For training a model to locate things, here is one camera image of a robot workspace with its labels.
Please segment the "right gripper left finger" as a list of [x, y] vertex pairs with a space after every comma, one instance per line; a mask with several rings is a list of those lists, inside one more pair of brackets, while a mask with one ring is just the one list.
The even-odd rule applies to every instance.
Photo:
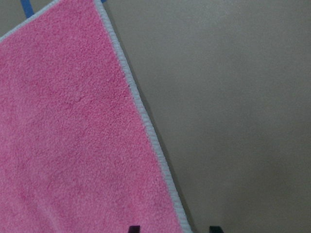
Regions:
[[140, 233], [140, 226], [139, 225], [130, 226], [128, 229], [128, 233]]

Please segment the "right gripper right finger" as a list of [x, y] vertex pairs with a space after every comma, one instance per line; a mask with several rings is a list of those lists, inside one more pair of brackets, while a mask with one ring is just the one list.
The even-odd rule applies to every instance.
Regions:
[[210, 226], [209, 233], [224, 233], [224, 231], [220, 226]]

